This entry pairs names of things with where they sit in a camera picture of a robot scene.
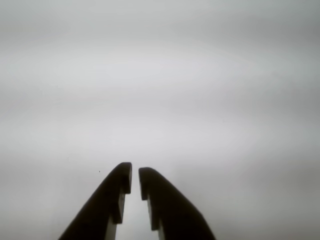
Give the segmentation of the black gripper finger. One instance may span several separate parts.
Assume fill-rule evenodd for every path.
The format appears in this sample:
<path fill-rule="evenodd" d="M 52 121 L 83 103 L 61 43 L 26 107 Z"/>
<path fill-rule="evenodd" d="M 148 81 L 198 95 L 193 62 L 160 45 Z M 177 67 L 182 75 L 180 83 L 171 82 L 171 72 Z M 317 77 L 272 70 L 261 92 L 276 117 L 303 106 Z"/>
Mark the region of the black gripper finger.
<path fill-rule="evenodd" d="M 132 164 L 118 164 L 86 201 L 61 240 L 114 240 L 123 222 L 126 194 L 131 193 Z"/>
<path fill-rule="evenodd" d="M 198 209 L 163 175 L 138 170 L 141 199 L 147 201 L 151 230 L 160 240 L 215 240 Z"/>

